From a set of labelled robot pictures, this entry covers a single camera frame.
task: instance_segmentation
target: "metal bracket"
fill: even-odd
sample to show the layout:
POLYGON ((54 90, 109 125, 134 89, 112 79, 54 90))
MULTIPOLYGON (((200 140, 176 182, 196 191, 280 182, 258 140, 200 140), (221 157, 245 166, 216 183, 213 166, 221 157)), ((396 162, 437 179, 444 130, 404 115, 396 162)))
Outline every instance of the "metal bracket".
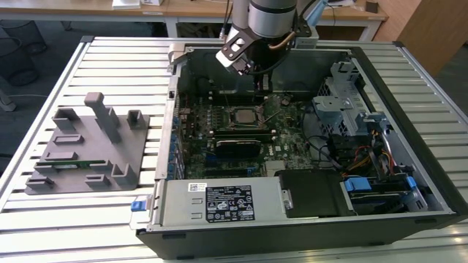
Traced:
POLYGON ((186 60, 185 56, 185 43, 184 42, 173 42, 169 45, 168 59, 169 59, 169 67, 168 72, 174 70, 173 65, 186 60))

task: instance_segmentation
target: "wooden desk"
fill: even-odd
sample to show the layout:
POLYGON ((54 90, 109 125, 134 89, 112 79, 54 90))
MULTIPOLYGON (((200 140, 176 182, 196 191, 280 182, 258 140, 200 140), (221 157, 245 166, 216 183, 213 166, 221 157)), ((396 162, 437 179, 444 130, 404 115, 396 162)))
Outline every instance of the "wooden desk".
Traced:
MULTIPOLYGON (((357 0, 362 6, 365 0, 357 0)), ((0 0, 1 19, 58 21, 165 22, 169 37, 177 37, 178 22, 222 23, 225 3, 209 0, 165 0, 161 6, 112 10, 112 0, 0 0)), ((364 27, 360 40, 370 41, 386 14, 358 11, 352 7, 322 12, 320 26, 364 27)))
MULTIPOLYGON (((380 23, 386 20, 385 12, 378 9, 373 14, 364 10, 365 0, 357 0, 354 7, 336 7, 326 9, 321 14, 318 26, 336 27, 362 27, 364 30, 358 37, 360 41, 372 41, 378 30, 380 23)), ((209 0, 169 0, 165 15, 174 18, 177 22, 216 22, 222 23, 225 14, 225 3, 209 0)))

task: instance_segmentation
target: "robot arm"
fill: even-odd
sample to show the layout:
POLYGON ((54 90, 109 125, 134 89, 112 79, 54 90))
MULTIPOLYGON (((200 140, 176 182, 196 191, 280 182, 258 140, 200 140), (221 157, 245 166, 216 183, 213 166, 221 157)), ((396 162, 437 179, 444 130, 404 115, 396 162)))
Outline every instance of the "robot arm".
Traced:
POLYGON ((308 24, 314 25, 326 0, 234 0, 232 28, 228 40, 216 58, 228 70, 238 74, 270 78, 270 71, 282 62, 296 37, 312 35, 308 24), (308 10, 308 22, 302 18, 308 10))

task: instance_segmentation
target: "motherboard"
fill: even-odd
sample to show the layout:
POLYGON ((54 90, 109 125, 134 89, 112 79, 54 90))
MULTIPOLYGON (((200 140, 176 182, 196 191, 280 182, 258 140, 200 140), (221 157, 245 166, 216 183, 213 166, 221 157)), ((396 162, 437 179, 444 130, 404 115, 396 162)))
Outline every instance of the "motherboard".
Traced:
POLYGON ((185 179, 273 176, 309 169, 309 144, 301 133, 304 103, 270 94, 256 106, 197 98, 180 109, 185 179))

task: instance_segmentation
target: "blue latch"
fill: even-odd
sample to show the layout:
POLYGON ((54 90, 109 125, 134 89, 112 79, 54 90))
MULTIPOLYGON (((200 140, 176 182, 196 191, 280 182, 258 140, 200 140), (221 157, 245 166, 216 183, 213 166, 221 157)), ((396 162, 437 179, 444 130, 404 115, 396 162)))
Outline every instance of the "blue latch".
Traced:
POLYGON ((350 191, 368 191, 372 190, 370 184, 365 177, 352 177, 344 182, 345 190, 350 191))
POLYGON ((146 211, 146 201, 133 201, 130 210, 132 212, 146 211))
POLYGON ((406 177, 406 182, 408 182, 409 187, 410 187, 412 189, 417 187, 414 178, 413 178, 412 176, 408 176, 408 177, 406 177))

